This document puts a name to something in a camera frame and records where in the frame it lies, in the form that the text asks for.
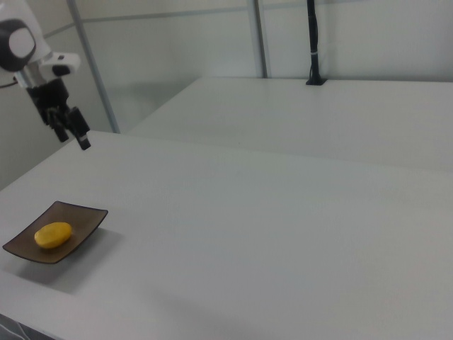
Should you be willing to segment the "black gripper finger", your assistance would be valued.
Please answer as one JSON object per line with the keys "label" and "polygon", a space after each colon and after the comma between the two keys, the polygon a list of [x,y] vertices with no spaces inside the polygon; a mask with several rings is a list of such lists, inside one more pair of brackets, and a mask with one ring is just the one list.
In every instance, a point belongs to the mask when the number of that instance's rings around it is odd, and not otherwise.
{"label": "black gripper finger", "polygon": [[54,130],[60,142],[66,142],[69,139],[67,129],[61,120],[59,119],[54,120],[52,123],[52,129]]}
{"label": "black gripper finger", "polygon": [[69,111],[69,122],[71,123],[72,133],[79,143],[80,148],[87,150],[91,146],[87,137],[90,127],[77,107]]}

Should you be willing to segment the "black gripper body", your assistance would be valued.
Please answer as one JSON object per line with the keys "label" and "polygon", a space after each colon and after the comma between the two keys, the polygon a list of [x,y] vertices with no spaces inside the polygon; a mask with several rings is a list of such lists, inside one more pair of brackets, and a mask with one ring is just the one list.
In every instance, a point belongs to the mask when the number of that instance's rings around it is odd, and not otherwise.
{"label": "black gripper body", "polygon": [[44,124],[51,128],[60,124],[67,130],[71,129],[67,119],[67,113],[70,111],[67,105],[69,92],[62,79],[54,79],[44,85],[27,88],[26,91]]}

